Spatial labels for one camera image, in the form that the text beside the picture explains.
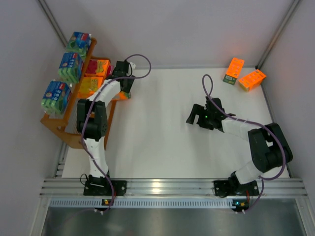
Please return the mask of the orange green box yellow sponge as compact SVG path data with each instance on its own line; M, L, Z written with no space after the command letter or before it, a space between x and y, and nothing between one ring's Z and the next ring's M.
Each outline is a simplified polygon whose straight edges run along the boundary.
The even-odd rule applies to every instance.
M112 100L113 101L123 101L123 100L129 100L131 99L131 93L126 93L124 91L120 91L118 94L116 94Z

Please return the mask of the blue green sponge pack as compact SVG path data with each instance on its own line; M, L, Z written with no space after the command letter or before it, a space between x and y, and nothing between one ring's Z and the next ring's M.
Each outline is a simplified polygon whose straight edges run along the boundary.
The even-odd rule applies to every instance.
M85 60L87 52L91 45L91 34L83 32L74 32L69 39L65 51L69 53L78 53L82 60Z
M81 78L83 61L78 53L64 53L58 75L68 83L78 83Z
M67 83L51 81L41 101L41 107L48 115L62 115L72 95Z

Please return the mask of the pink scrubber sponge box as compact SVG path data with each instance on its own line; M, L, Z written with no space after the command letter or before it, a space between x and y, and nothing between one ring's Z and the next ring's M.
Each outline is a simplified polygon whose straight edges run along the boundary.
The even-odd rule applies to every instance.
M85 77L106 78L111 72L111 61L107 59L91 59Z

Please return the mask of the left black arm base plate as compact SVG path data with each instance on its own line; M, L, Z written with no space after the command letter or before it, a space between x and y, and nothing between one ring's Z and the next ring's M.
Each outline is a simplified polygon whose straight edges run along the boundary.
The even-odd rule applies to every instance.
M107 179L93 179L86 181L84 187L84 196L123 196L126 193L127 181L125 180L112 180L114 191Z

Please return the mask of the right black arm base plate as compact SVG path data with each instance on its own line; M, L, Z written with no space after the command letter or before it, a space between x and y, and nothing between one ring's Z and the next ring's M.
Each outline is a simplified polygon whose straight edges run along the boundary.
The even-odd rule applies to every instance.
M214 181L215 196L225 198L228 196L258 196L259 189L256 181L247 184L232 183L228 180Z

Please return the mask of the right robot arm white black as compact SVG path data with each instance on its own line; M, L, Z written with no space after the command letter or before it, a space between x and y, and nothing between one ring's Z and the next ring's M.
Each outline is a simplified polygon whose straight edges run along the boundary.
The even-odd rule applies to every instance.
M283 167L293 159L292 151L280 126L276 123L257 125L226 114L219 98L207 98L206 104L194 104L186 122L208 130L235 135L249 142L251 159L232 172L226 180L214 181L215 195L258 196L256 179L273 168Z

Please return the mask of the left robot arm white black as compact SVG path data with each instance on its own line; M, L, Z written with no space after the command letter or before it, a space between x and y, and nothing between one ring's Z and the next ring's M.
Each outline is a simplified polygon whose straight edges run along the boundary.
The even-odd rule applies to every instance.
M84 190L86 196L109 196L115 193L105 158L104 142L109 130L107 106L124 89L130 90L134 81L132 70L132 64L127 60L118 61L100 87L77 103L77 131L81 134L82 147L90 161L90 173L86 176Z

